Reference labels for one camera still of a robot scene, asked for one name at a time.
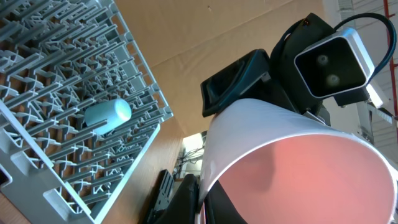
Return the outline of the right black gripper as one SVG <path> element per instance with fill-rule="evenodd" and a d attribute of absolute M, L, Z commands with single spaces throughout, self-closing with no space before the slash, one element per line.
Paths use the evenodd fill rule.
<path fill-rule="evenodd" d="M 217 114 L 240 99 L 269 72 L 261 100 L 298 114 L 319 115 L 323 100 L 311 95 L 295 66 L 295 57 L 307 47 L 332 34 L 332 27 L 310 13 L 291 25 L 282 34 L 269 56 L 255 49 L 223 68 L 200 85 L 203 100 L 202 116 Z"/>

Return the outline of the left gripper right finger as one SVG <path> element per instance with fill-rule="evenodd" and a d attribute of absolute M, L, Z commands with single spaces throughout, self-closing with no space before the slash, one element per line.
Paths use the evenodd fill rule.
<path fill-rule="evenodd" d="M 247 224 L 217 180 L 204 201 L 207 224 Z"/>

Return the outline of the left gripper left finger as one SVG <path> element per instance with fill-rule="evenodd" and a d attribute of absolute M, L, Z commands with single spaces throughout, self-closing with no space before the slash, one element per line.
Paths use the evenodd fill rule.
<path fill-rule="evenodd" d="M 155 224 L 194 224 L 198 205 L 197 177 L 188 174 L 184 177 L 169 206 Z"/>

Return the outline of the pink cup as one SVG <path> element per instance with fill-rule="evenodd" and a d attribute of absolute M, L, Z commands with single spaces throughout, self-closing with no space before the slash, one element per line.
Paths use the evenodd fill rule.
<path fill-rule="evenodd" d="M 216 184 L 248 223 L 389 223 L 397 204 L 396 178 L 373 145 L 255 99 L 211 122 L 200 205 Z"/>

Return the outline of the light blue cup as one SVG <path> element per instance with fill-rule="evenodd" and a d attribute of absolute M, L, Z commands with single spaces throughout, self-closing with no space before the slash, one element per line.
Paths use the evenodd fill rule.
<path fill-rule="evenodd" d="M 115 99 L 90 106 L 85 111 L 85 123 L 87 126 L 107 120 L 107 124 L 94 129 L 96 134 L 106 134 L 125 122 L 132 116 L 129 103 L 123 99 Z"/>

